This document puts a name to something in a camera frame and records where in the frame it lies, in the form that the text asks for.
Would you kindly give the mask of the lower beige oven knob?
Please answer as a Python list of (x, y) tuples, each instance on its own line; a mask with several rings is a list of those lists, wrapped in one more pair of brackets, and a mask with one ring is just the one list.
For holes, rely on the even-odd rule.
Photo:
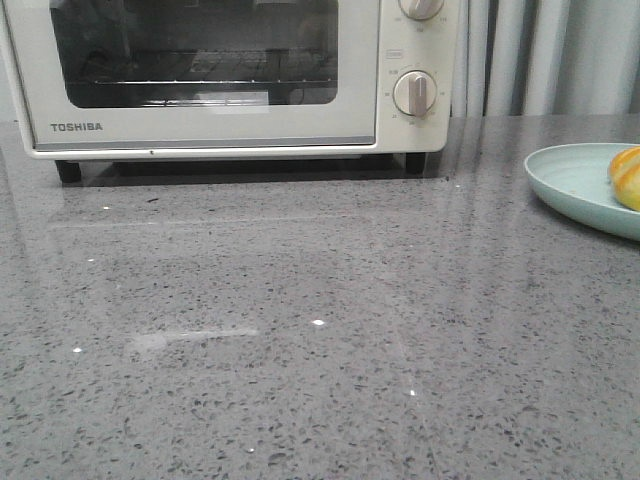
[(433, 107), (437, 85), (426, 72), (414, 70), (402, 75), (393, 90), (396, 108), (405, 115), (422, 118)]

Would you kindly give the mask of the upper beige oven knob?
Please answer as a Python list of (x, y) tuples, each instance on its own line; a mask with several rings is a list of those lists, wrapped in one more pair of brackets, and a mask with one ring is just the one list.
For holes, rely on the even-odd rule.
[(444, 5), (444, 0), (399, 0), (403, 14), (416, 21), (426, 21), (435, 17)]

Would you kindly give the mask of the white Toshiba toaster oven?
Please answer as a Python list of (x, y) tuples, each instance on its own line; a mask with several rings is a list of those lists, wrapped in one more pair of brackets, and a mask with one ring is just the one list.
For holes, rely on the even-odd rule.
[[(410, 173), (423, 170), (425, 156), (442, 149), (446, 143), (451, 111), (452, 77), (460, 5), (444, 1), (440, 12), (430, 20), (406, 17), (398, 1), (376, 1), (381, 7), (378, 53), (378, 93), (376, 136), (369, 145), (306, 145), (289, 147), (117, 149), (87, 151), (37, 152), (27, 145), (17, 77), (8, 53), (8, 36), (1, 17), (1, 51), (26, 153), (37, 160), (55, 163), (60, 179), (75, 182), (81, 177), (80, 166), (88, 161), (109, 162), (177, 162), (272, 159), (318, 159), (361, 157), (371, 154), (402, 154)], [(417, 118), (399, 111), (393, 100), (397, 80), (404, 74), (420, 70), (428, 73), (437, 85), (437, 96), (426, 116)]]

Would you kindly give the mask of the light green plate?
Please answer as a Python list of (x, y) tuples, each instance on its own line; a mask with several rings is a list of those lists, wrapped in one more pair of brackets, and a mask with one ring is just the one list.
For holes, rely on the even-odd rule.
[(534, 193), (566, 217), (628, 240), (639, 239), (639, 213), (620, 204), (608, 168), (628, 143), (578, 143), (528, 155), (524, 170)]

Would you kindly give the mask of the grey pleated curtain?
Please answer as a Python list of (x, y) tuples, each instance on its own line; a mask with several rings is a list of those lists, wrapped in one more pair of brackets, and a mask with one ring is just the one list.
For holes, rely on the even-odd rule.
[(636, 1), (464, 1), (455, 117), (639, 110)]

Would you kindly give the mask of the golden croissant bread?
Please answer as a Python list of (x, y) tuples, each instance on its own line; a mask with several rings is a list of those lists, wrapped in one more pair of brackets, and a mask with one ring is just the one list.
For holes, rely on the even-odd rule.
[(634, 146), (619, 152), (608, 167), (616, 200), (634, 211), (640, 209), (639, 151), (640, 148)]

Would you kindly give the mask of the beige oven knob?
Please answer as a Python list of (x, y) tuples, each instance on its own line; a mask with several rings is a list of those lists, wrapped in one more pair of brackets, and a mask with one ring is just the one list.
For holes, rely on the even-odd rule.
[(414, 70), (402, 75), (393, 90), (396, 108), (405, 115), (422, 118), (433, 107), (437, 85), (426, 72)]
[(435, 17), (444, 5), (444, 0), (399, 0), (403, 14), (416, 21), (426, 21)]

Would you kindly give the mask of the glass oven door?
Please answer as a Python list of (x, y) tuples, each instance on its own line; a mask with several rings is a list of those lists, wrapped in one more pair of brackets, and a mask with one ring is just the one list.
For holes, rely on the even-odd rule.
[[(37, 152), (369, 145), (376, 136), (376, 1), (5, 1), (27, 145)], [(66, 80), (90, 53), (317, 49), (338, 57), (327, 104), (255, 101), (80, 108)]]

